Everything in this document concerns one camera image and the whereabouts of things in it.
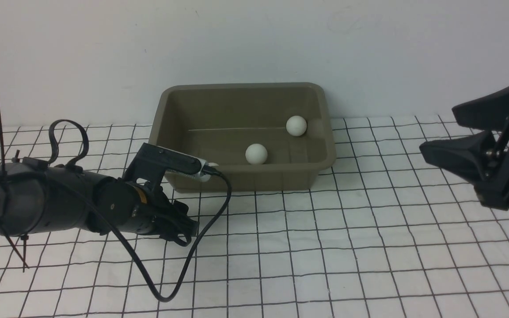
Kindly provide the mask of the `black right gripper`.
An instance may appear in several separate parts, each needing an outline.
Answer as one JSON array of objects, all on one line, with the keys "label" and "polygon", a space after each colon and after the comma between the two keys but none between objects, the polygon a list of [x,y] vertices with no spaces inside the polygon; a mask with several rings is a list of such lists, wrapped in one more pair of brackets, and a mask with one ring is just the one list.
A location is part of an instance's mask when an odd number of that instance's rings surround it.
[{"label": "black right gripper", "polygon": [[426,163],[468,181],[482,206],[509,209],[509,86],[452,108],[461,127],[491,131],[419,146]]}]

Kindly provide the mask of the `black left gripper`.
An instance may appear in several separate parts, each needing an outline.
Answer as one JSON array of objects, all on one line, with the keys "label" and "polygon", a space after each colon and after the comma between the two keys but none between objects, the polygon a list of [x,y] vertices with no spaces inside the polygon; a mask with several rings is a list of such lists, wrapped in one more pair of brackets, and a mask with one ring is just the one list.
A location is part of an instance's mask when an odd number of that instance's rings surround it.
[{"label": "black left gripper", "polygon": [[180,201],[170,201],[161,183],[153,185],[129,181],[135,193],[135,205],[125,221],[125,232],[157,235],[162,239],[187,247],[198,233],[199,223],[188,216],[189,207]]}]

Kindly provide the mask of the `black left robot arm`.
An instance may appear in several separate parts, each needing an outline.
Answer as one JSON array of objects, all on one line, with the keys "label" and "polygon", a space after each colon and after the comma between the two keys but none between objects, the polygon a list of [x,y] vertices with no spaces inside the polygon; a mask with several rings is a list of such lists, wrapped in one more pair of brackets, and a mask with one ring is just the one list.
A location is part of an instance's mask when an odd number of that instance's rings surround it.
[{"label": "black left robot arm", "polygon": [[6,164],[0,179],[0,235],[22,237],[69,229],[105,235],[111,223],[121,233],[157,235],[183,247],[198,231],[188,206],[163,192],[165,168],[135,158],[121,178],[81,167],[49,167],[23,158]]}]

